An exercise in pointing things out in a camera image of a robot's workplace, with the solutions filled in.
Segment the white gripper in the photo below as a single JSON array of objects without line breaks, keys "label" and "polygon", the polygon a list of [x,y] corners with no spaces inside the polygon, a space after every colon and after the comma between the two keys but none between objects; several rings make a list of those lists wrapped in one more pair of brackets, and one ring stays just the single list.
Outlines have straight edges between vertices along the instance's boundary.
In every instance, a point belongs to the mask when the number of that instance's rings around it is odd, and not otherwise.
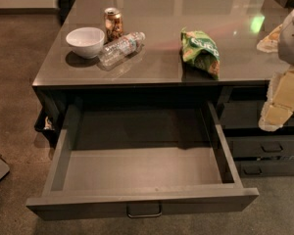
[{"label": "white gripper", "polygon": [[257,49],[265,53],[276,53],[280,60],[293,65],[284,72],[276,72],[270,82],[261,116],[259,128],[264,131],[276,131],[281,128],[294,113],[294,9],[263,38]]}]

